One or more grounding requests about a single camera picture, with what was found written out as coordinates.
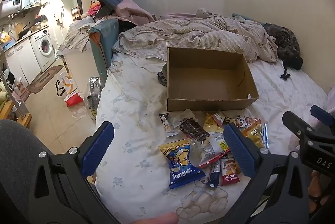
human hand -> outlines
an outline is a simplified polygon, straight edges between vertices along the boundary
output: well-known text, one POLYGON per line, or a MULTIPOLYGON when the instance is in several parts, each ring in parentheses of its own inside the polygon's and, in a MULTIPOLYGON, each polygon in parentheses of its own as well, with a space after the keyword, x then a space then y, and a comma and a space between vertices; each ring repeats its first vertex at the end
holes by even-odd
POLYGON ((142 219, 132 224, 177 224, 179 217, 175 213, 167 213, 156 218, 142 219))

floor mat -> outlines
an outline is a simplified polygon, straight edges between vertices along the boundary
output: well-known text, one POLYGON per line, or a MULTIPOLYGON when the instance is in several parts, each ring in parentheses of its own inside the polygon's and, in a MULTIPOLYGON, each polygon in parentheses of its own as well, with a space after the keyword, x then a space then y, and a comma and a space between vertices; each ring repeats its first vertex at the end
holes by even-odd
POLYGON ((50 67, 39 77, 36 77, 30 85, 28 85, 27 87, 28 91, 31 93, 40 92, 43 89, 43 87, 50 81, 50 79, 52 79, 55 76, 55 74, 57 74, 62 68, 63 65, 50 67))

bolt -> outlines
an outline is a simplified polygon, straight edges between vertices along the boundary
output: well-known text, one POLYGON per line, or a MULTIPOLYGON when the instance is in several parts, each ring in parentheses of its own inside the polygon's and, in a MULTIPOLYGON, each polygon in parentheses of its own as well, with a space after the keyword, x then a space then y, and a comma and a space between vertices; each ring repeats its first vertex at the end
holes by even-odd
POLYGON ((78 151, 78 148, 70 148, 70 149, 69 149, 69 153, 70 153, 70 154, 76 154, 77 151, 78 151))
POLYGON ((268 154, 268 153, 269 153, 269 151, 268 151, 266 148, 261 148, 259 151, 260 151, 262 154, 268 154))
POLYGON ((40 158, 44 158, 46 156, 46 152, 45 151, 40 152, 39 156, 40 156, 40 158))
POLYGON ((298 158, 298 157, 299 157, 298 153, 295 152, 295 151, 293 151, 293 152, 291 153, 291 156, 292 156, 293 158, 298 158))

blue snack bag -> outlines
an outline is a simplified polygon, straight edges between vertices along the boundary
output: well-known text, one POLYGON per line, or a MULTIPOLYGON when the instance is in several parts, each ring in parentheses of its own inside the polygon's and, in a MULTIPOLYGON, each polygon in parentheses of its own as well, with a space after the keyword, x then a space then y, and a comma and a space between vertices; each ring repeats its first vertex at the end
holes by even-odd
POLYGON ((160 145, 159 150, 167 157, 170 168, 170 189, 183 186, 205 176, 205 173, 190 163, 188 139, 160 145))
POLYGON ((212 166, 210 168, 209 179, 206 185, 218 188, 220 175, 221 175, 221 162, 220 160, 217 160, 216 162, 212 163, 212 166))

red cloth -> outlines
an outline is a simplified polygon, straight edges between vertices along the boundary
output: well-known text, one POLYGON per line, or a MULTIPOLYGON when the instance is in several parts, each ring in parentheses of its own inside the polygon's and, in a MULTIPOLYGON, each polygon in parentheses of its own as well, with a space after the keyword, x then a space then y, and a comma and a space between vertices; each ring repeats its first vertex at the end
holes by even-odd
POLYGON ((100 8, 101 8, 101 4, 95 5, 94 7, 88 10, 88 15, 93 17, 96 13, 98 13, 100 8))

